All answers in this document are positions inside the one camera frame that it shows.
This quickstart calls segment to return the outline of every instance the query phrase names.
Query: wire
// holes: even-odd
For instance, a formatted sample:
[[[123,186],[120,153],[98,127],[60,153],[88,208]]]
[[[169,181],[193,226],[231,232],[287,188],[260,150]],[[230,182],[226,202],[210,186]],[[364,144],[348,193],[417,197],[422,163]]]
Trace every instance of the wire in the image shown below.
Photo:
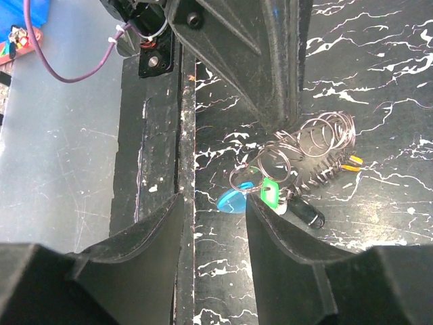
[[[168,19],[166,18],[165,19],[165,22],[164,22],[164,24],[162,24],[162,27],[160,28],[160,30],[158,31],[158,32],[156,32],[155,34],[153,34],[153,35],[150,35],[150,36],[144,36],[143,34],[141,34],[134,26],[131,26],[132,27],[132,29],[134,30],[134,32],[137,34],[137,35],[139,35],[140,37],[142,37],[142,38],[144,38],[144,39],[147,39],[148,41],[153,41],[154,40],[154,38],[155,37],[158,37],[158,36],[160,36],[164,31],[165,31],[165,28],[167,28],[167,25],[168,25]]]
[[[116,36],[113,39],[111,39],[110,46],[108,47],[105,56],[102,58],[101,62],[92,71],[88,72],[87,74],[84,74],[81,77],[77,77],[77,78],[73,78],[73,79],[67,79],[67,78],[60,76],[56,71],[54,71],[54,69],[49,65],[47,58],[44,56],[42,49],[39,46],[39,43],[37,41],[35,31],[33,30],[32,18],[30,16],[30,8],[31,8],[30,0],[24,0],[24,20],[26,22],[27,33],[28,33],[28,36],[30,38],[30,41],[31,41],[33,47],[35,48],[36,54],[41,59],[44,67],[46,67],[48,72],[54,78],[56,78],[57,80],[59,80],[63,83],[77,83],[79,81],[82,81],[82,80],[89,78],[90,76],[93,76],[96,72],[98,72],[104,66],[104,64],[107,62],[108,57],[112,53],[114,46],[117,43],[117,40],[119,40],[119,38],[124,34],[124,32],[126,30],[130,29],[130,27],[131,27],[131,24],[127,23],[122,27],[123,30],[119,30],[117,32]]]

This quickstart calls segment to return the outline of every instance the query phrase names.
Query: metal spring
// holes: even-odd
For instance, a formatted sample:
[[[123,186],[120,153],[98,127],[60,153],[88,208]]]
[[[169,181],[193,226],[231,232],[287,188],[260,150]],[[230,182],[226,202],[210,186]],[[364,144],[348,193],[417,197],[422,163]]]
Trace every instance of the metal spring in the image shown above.
[[[301,135],[305,132],[304,130],[307,127],[309,128],[311,142],[315,147],[323,150],[322,153],[316,155],[309,154],[306,148],[302,146]],[[318,144],[318,139],[313,137],[315,127],[321,128],[322,142],[324,144]],[[331,138],[329,142],[325,136],[325,130],[327,128],[331,132]],[[289,134],[285,131],[279,131],[275,134],[275,136],[277,138],[276,141],[267,142],[264,148],[259,151],[256,161],[257,167],[250,167],[258,169],[262,173],[262,181],[253,188],[247,190],[241,190],[235,186],[233,183],[233,176],[240,173],[242,169],[248,168],[247,165],[242,165],[232,170],[230,173],[229,182],[232,188],[245,194],[253,193],[261,189],[263,179],[265,177],[272,179],[277,183],[283,183],[292,175],[291,161],[302,161],[304,160],[305,156],[311,158],[320,158],[326,156],[326,158],[314,168],[314,171],[311,172],[311,177],[307,182],[302,180],[302,178],[298,175],[288,187],[282,188],[280,191],[281,193],[287,191],[285,195],[286,199],[290,199],[293,195],[301,195],[302,192],[305,191],[309,192],[311,190],[311,186],[317,187],[321,184],[327,183],[331,178],[334,178],[339,172],[341,172],[342,162],[350,156],[350,149],[355,146],[356,140],[355,123],[352,116],[345,112],[322,113],[318,117],[310,118],[309,120],[305,121],[300,127],[299,131],[295,133]],[[290,150],[299,155],[300,158],[289,158],[283,150]],[[330,153],[332,150],[339,150],[342,152],[342,154],[334,155]],[[262,162],[261,154],[264,152],[270,152],[274,155],[276,154],[283,159],[283,163],[287,171],[285,177],[277,179],[270,175]]]

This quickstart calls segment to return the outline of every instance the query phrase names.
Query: metal coil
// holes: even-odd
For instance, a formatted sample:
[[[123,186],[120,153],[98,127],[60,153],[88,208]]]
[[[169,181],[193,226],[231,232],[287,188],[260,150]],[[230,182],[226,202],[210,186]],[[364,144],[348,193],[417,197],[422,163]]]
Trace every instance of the metal coil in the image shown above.
[[[311,148],[320,149],[320,153],[311,154],[311,148],[307,148],[302,142],[302,139],[306,141],[307,133],[309,133],[313,144]],[[285,199],[291,198],[293,195],[301,195],[305,191],[309,192],[311,186],[317,187],[327,183],[342,171],[342,163],[350,156],[356,140],[353,117],[345,112],[322,113],[305,121],[295,133],[289,134],[285,131],[279,131],[275,136],[276,141],[269,141],[260,149],[255,160],[256,166],[242,165],[232,170],[229,176],[232,188],[245,194],[257,192],[262,188],[265,177],[277,183],[284,183],[292,176],[292,163],[294,161],[299,162],[308,157],[319,160],[319,158],[323,157],[317,167],[314,168],[314,171],[310,172],[311,177],[309,180],[304,180],[297,175],[293,177],[294,180],[288,185],[283,184],[284,187],[280,191]],[[283,163],[283,167],[287,172],[284,177],[276,178],[271,175],[263,164],[264,154],[282,159],[281,163]],[[233,176],[240,174],[242,169],[254,170],[252,174],[260,171],[261,182],[247,190],[239,189],[233,183]]]

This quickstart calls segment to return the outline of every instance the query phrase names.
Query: gray metal surface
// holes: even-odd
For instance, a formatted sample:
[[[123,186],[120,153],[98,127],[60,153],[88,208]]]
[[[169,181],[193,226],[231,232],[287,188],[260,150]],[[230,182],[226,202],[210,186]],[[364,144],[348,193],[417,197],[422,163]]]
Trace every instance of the gray metal surface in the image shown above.
[[[99,1],[53,0],[43,49],[64,77],[92,69],[119,22]],[[122,58],[56,81],[34,53],[17,60],[0,134],[0,241],[81,251],[108,237]]]

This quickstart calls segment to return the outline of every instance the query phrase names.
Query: green tag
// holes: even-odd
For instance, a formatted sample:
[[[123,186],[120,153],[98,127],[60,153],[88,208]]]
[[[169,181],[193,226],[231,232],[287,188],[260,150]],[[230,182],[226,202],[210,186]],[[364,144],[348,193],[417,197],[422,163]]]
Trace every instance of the green tag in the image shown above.
[[[262,192],[260,198],[264,203],[269,205],[272,209],[278,207],[279,200],[279,186],[269,178],[263,180]]]

